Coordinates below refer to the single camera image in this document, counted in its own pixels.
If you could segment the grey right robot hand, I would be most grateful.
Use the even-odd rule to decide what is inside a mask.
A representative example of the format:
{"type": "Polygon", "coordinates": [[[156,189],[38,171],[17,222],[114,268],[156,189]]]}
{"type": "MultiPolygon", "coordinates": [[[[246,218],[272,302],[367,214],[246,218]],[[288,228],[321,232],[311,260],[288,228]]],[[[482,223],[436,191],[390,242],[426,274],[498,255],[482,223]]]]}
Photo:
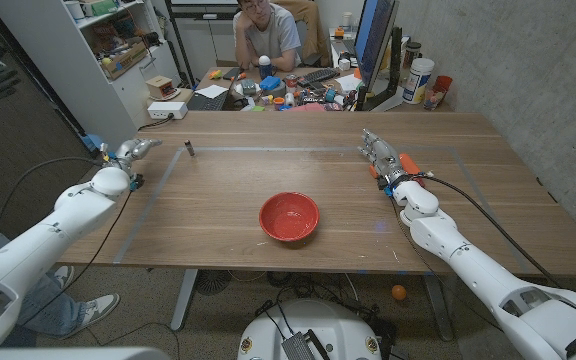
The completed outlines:
{"type": "Polygon", "coordinates": [[[382,184],[394,185],[409,178],[399,154],[386,141],[368,129],[363,129],[363,145],[357,149],[370,163],[371,175],[382,184]]]}

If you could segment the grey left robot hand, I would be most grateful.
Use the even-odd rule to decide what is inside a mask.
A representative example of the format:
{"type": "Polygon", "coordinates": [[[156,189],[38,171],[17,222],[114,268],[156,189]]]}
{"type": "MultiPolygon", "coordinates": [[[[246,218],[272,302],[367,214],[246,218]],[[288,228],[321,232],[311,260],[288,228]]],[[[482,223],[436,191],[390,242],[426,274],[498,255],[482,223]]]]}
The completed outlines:
{"type": "Polygon", "coordinates": [[[131,175],[132,163],[143,159],[151,148],[161,144],[162,141],[159,139],[127,140],[114,152],[114,157],[107,162],[106,167],[119,168],[131,175]]]}

